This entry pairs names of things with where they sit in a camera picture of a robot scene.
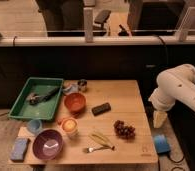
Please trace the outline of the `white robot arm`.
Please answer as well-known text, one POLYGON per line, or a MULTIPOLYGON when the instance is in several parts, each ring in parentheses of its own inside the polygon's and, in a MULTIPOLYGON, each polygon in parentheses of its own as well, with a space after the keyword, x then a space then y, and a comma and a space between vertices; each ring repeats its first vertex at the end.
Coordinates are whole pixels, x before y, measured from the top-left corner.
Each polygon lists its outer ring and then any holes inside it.
POLYGON ((167 119, 167 112, 180 101, 195 112, 195 67, 182 64, 160 72, 157 88, 148 101, 154 107, 153 126, 160 128, 167 119))

